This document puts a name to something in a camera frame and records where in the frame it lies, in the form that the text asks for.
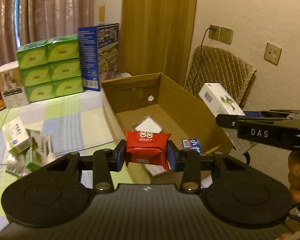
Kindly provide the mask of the person right hand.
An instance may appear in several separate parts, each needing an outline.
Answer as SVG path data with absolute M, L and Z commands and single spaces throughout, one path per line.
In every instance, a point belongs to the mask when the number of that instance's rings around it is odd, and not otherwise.
M 300 202 L 300 152 L 290 152 L 288 157 L 288 182 L 295 203 Z

